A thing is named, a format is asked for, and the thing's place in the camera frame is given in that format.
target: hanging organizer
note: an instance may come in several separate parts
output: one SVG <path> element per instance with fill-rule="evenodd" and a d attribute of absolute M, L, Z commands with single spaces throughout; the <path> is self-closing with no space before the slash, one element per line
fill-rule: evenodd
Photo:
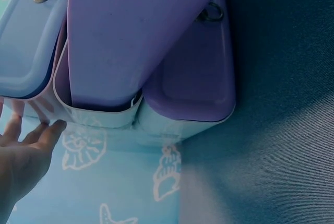
<path fill-rule="evenodd" d="M 143 145 L 161 146 L 180 142 L 225 121 L 235 106 L 233 56 L 225 0 L 213 1 L 168 53 L 144 85 L 143 93 L 121 112 L 73 107 L 67 41 L 53 89 L 77 123 L 69 126 L 68 133 L 82 126 L 92 132 L 104 127 L 109 129 L 110 138 L 131 138 Z M 172 94 L 182 98 L 170 99 Z"/>
<path fill-rule="evenodd" d="M 33 9 L 23 16 L 19 11 L 25 7 Z M 23 83 L 22 89 L 19 87 L 22 83 L 15 84 L 17 79 L 10 83 L 11 79 L 6 79 L 6 73 L 2 73 L 5 78 L 0 77 L 1 104 L 21 116 L 42 122 L 66 120 L 69 122 L 67 134 L 79 128 L 85 128 L 89 134 L 102 127 L 108 129 L 108 137 L 131 138 L 153 146 L 180 142 L 223 122 L 233 112 L 233 63 L 224 0 L 213 0 L 196 16 L 193 15 L 199 6 L 184 15 L 187 21 L 193 18 L 192 26 L 167 52 L 160 65 L 154 68 L 159 62 L 157 58 L 146 61 L 152 75 L 142 90 L 136 88 L 139 90 L 126 107 L 114 111 L 82 109 L 73 103 L 69 55 L 74 37 L 67 34 L 71 32 L 67 28 L 71 20 L 64 19 L 66 7 L 67 0 L 10 2 L 0 21 L 0 53 L 6 56 L 7 51 L 18 62 L 19 58 L 30 61 L 27 74 L 18 74 L 29 77 L 32 73 L 33 82 Z M 17 38 L 22 47 L 20 52 L 11 52 L 9 40 L 19 34 L 17 30 L 23 23 L 29 24 L 30 30 Z M 9 69 L 14 70 L 18 64 L 21 63 L 12 63 Z"/>

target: finger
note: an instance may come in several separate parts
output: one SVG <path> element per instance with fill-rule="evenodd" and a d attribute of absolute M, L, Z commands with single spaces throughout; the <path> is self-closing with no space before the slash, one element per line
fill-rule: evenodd
<path fill-rule="evenodd" d="M 49 125 L 47 125 L 45 123 L 39 124 L 39 126 L 36 127 L 35 130 L 33 130 L 29 134 L 27 134 L 27 136 L 22 141 L 22 143 L 25 144 L 25 145 L 36 143 L 39 140 L 39 138 L 41 137 L 44 130 L 46 130 L 48 128 L 48 126 Z"/>
<path fill-rule="evenodd" d="M 46 130 L 44 130 L 38 142 L 33 145 L 51 153 L 65 128 L 65 121 L 56 121 L 52 126 L 49 126 Z"/>
<path fill-rule="evenodd" d="M 17 142 L 21 134 L 22 118 L 13 113 L 4 131 L 4 137 L 10 142 Z"/>

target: plastic lid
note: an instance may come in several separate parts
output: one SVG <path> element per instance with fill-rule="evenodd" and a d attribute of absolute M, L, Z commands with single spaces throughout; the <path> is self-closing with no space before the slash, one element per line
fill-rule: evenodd
<path fill-rule="evenodd" d="M 225 0 L 214 0 L 226 13 Z M 217 122 L 235 106 L 233 56 L 227 16 L 194 22 L 143 87 L 145 101 L 173 120 Z"/>
<path fill-rule="evenodd" d="M 0 19 L 0 95 L 37 95 L 50 76 L 67 0 L 10 0 Z"/>

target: hand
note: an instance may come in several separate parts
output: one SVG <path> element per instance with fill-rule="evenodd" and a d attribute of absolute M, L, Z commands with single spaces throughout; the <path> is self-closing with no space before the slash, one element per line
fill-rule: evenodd
<path fill-rule="evenodd" d="M 6 222 L 15 203 L 46 174 L 52 151 L 66 128 L 61 120 L 52 126 L 41 123 L 19 142 L 21 125 L 22 118 L 13 114 L 0 135 L 0 223 Z"/>

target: starfish drawing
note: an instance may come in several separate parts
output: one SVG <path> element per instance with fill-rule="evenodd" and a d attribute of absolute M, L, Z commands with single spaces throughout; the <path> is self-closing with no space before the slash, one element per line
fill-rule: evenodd
<path fill-rule="evenodd" d="M 102 204 L 100 206 L 100 224 L 138 224 L 138 218 L 115 221 L 111 218 L 108 205 Z"/>

